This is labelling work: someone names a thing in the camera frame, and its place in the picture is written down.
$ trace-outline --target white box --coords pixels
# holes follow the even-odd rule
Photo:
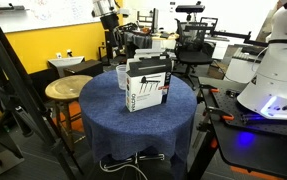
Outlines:
[[[166,103],[172,62],[144,59],[130,62],[127,71],[126,106],[130,112]]]

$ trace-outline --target black box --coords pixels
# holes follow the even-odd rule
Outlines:
[[[101,73],[103,73],[103,65],[100,61],[96,61],[96,60],[88,60],[80,64],[76,64],[68,68],[64,68],[65,76],[89,75],[89,76],[94,77]]]

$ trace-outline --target monitor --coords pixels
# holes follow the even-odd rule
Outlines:
[[[151,33],[157,33],[158,32],[158,21],[159,21],[159,10],[154,8],[153,9],[153,16],[152,16],[152,27],[151,27]]]
[[[75,56],[68,58],[49,59],[50,67],[57,70],[60,77],[64,77],[64,68],[84,62],[84,56]]]

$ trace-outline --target white robot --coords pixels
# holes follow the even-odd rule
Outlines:
[[[251,82],[237,97],[267,119],[287,120],[287,0],[273,17],[268,50]]]

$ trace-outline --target yellow wall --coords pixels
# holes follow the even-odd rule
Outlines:
[[[6,34],[13,49],[28,73],[48,68],[47,60],[71,49],[73,56],[98,59],[98,47],[105,42],[100,22],[50,29],[31,30]]]

